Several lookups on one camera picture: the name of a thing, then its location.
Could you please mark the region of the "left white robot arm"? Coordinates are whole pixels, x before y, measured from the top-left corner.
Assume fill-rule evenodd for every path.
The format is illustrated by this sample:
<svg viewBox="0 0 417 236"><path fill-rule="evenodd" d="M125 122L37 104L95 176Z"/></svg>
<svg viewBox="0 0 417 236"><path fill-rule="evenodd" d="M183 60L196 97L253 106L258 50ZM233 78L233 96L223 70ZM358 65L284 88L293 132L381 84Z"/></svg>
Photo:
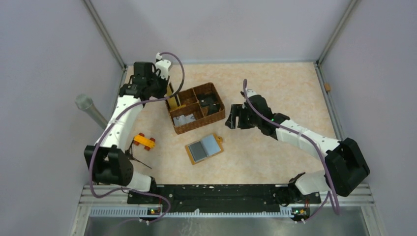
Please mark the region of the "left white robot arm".
<svg viewBox="0 0 417 236"><path fill-rule="evenodd" d="M86 146L84 157L89 170L91 191L94 183L112 184L123 190L139 191L145 203L157 199L152 177L137 171L126 152L136 118L150 102L168 99L172 62L157 53L155 62L137 61L133 74L118 92L116 107L104 132L94 145Z"/></svg>

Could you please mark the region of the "orange leather card holder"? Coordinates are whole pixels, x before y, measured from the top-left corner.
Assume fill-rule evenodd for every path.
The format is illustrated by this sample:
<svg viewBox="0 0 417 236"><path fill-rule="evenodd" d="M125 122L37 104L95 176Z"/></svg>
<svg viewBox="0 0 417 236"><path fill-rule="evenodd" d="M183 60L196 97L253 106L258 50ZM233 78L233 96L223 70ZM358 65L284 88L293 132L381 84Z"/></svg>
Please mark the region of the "orange leather card holder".
<svg viewBox="0 0 417 236"><path fill-rule="evenodd" d="M202 162L204 160L207 160L207 159L209 159L213 156L216 156L218 154L221 154L224 151L223 141L224 141L223 138L221 136L218 136L216 133L209 134L209 135L195 141L195 142L201 142L203 144L203 146L205 148L205 151L206 151L206 154L207 154L206 158L204 158L200 162ZM192 142L190 144L185 145L186 153L187 153L188 158L189 158L192 165L196 165L196 164L200 163L200 162L197 162L197 163L193 162L193 160L191 158L190 151L188 149L188 146L195 143L195 142Z"/></svg>

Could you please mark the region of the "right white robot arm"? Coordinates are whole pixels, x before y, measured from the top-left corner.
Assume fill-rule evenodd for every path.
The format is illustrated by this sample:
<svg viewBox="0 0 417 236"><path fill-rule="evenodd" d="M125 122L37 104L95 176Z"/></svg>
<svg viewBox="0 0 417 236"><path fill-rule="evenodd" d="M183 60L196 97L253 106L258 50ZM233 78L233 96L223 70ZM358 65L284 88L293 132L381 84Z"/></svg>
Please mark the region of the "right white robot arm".
<svg viewBox="0 0 417 236"><path fill-rule="evenodd" d="M286 142L315 157L322 171L300 173L289 181L289 198L301 203L308 194L330 191L349 196L370 174L357 144L351 138L328 138L302 127L287 115L273 113L265 98L251 89L243 91L245 102L231 105L225 125L230 129L258 128L262 134Z"/></svg>

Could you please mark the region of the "brown wicker divided basket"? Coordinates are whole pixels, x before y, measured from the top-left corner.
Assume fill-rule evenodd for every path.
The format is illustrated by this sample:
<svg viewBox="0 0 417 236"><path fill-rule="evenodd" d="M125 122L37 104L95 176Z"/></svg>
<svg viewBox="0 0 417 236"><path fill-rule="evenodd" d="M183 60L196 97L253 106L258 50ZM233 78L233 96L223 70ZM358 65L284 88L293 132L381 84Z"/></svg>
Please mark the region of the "brown wicker divided basket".
<svg viewBox="0 0 417 236"><path fill-rule="evenodd" d="M221 108L220 111L213 114L206 116L204 110L199 105L199 100L197 99L197 94L207 94L207 93L214 93ZM180 106L175 110L170 110L168 102L166 101L166 107L168 110L169 118L173 125L174 131L176 134L182 134L214 122L220 121L225 118L225 105L214 85L212 82L208 82L202 85L198 85L196 87L192 87L186 90L181 91L178 94L178 98L180 101ZM196 118L196 121L174 127L173 118L180 116L180 115L189 115L193 114Z"/></svg>

